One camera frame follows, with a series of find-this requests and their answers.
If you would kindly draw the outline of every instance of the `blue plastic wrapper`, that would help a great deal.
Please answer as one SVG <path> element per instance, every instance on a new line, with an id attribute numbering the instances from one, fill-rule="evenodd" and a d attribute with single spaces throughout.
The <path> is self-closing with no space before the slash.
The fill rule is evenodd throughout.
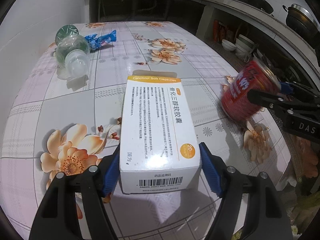
<path id="1" fill-rule="evenodd" d="M 91 50 L 97 50 L 106 43 L 117 40 L 117 31 L 113 30 L 111 33 L 96 38 L 97 34 L 91 34 L 84 38 L 89 42 Z"/>

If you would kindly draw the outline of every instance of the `cooking pot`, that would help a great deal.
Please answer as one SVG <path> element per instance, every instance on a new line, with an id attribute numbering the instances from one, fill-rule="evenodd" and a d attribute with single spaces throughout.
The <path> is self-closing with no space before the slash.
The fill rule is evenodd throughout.
<path id="1" fill-rule="evenodd" d="M 250 4 L 255 8 L 258 8 L 267 14 L 272 14 L 273 7 L 266 0 L 239 0 L 241 2 Z"/>
<path id="2" fill-rule="evenodd" d="M 320 45 L 320 27 L 311 14 L 302 6 L 292 4 L 283 9 L 288 12 L 285 23 L 301 36 L 312 48 Z"/>

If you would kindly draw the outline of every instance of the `red tin can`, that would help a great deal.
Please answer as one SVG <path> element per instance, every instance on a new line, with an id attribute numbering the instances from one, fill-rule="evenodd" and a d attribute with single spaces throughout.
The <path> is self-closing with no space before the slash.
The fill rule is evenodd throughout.
<path id="1" fill-rule="evenodd" d="M 247 93 L 250 89 L 274 95 L 281 89 L 276 76 L 257 58 L 244 66 L 222 96 L 222 109 L 234 121 L 245 121 L 260 110 L 261 106 L 252 104 L 247 99 Z"/>

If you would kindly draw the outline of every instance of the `calcitriol soft capsules box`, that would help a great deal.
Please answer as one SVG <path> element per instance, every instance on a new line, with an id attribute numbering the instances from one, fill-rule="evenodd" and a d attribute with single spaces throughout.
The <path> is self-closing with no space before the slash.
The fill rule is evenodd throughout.
<path id="1" fill-rule="evenodd" d="M 161 193 L 193 187 L 201 158 L 181 80 L 147 74 L 127 81 L 120 142 L 122 190 Z"/>

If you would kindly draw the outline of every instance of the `pot lid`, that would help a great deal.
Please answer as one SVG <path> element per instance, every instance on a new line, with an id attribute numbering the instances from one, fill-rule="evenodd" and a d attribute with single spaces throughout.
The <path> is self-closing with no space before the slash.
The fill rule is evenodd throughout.
<path id="1" fill-rule="evenodd" d="M 281 84 L 279 83 L 276 75 L 266 66 L 266 64 L 257 57 L 254 58 L 254 61 L 258 64 L 264 74 L 277 86 L 277 88 L 281 90 Z"/>
<path id="2" fill-rule="evenodd" d="M 240 1 L 245 2 L 247 4 L 250 4 L 251 6 L 253 6 L 257 9 L 260 9 L 269 15 L 273 13 L 273 7 L 266 0 L 260 0 L 260 2 L 262 2 L 262 3 L 258 3 L 258 4 L 254 0 L 253 0 L 253 2 L 250 0 L 240 0 Z"/>
<path id="3" fill-rule="evenodd" d="M 316 20 L 313 18 L 313 16 L 302 6 L 293 3 L 288 9 L 290 8 L 294 8 L 296 10 L 298 10 L 299 12 L 301 12 L 305 17 L 307 17 L 317 28 L 318 31 L 320 31 L 320 27 L 318 25 L 318 23 L 316 22 Z"/>

